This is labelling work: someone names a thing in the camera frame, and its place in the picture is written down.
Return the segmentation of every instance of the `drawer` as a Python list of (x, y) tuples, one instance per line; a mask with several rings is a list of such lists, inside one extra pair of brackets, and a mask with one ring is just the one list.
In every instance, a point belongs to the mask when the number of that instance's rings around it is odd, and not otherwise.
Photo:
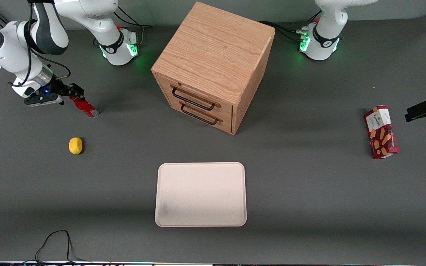
[(169, 104), (172, 105), (178, 101), (183, 101), (189, 106), (194, 106), (205, 113), (223, 120), (231, 120), (232, 105), (226, 104), (222, 101), (212, 100), (206, 96), (200, 96), (188, 89), (186, 85), (179, 84), (178, 82), (159, 77), (159, 83), (167, 97)]
[(217, 116), (213, 116), (212, 114), (207, 113), (206, 111), (195, 106), (191, 106), (183, 101), (175, 101), (171, 103), (170, 106), (187, 116), (231, 134), (231, 118), (223, 119)]

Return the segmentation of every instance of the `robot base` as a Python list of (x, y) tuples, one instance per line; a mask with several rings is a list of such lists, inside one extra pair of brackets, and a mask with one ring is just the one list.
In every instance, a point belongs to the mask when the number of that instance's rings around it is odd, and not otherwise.
[(114, 54), (110, 54), (104, 51), (103, 56), (108, 59), (110, 64), (115, 66), (121, 66), (129, 63), (131, 59), (137, 56), (137, 35), (135, 32), (130, 32), (127, 29), (121, 29), (121, 33), (124, 36), (124, 43), (117, 49)]
[[(316, 23), (313, 22), (307, 26), (302, 27), (302, 30), (306, 30), (307, 32), (311, 33), (315, 25)], [(331, 54), (336, 51), (338, 42), (339, 38), (334, 44), (330, 42), (329, 47), (323, 48), (321, 47), (320, 42), (315, 39), (313, 34), (307, 34), (305, 39), (303, 39), (300, 43), (299, 51), (306, 54), (308, 57), (310, 57), (310, 59), (323, 61), (328, 59)]]

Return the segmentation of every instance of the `lemon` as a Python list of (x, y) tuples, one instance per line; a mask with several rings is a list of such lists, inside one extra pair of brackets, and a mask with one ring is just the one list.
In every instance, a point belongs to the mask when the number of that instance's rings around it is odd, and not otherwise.
[(81, 138), (72, 138), (70, 143), (68, 144), (68, 149), (73, 154), (80, 154), (83, 148), (83, 144), (81, 143)]

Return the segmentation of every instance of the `red cookie box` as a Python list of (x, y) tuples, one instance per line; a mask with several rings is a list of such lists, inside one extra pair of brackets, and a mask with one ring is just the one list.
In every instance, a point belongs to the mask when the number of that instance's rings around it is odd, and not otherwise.
[(377, 106), (365, 115), (374, 159), (384, 159), (399, 153), (390, 120), (389, 108), (385, 105)]

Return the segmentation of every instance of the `green led light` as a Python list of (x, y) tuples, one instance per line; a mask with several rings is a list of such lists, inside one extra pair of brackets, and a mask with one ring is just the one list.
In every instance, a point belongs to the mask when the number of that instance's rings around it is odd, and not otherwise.
[(100, 48), (101, 52), (103, 53), (103, 57), (106, 58), (105, 51), (103, 51), (103, 48), (101, 47), (101, 45), (99, 46), (99, 48)]
[(137, 45), (135, 44), (126, 44), (127, 49), (131, 53), (132, 57), (135, 57), (137, 55)]
[(308, 48), (308, 44), (310, 44), (310, 37), (307, 36), (305, 40), (302, 41), (303, 43), (300, 45), (300, 50), (302, 52), (305, 52)]
[(335, 48), (333, 49), (333, 52), (334, 52), (334, 51), (336, 51), (336, 49), (338, 48), (338, 42), (339, 42), (339, 38), (338, 38), (338, 40), (336, 41)]

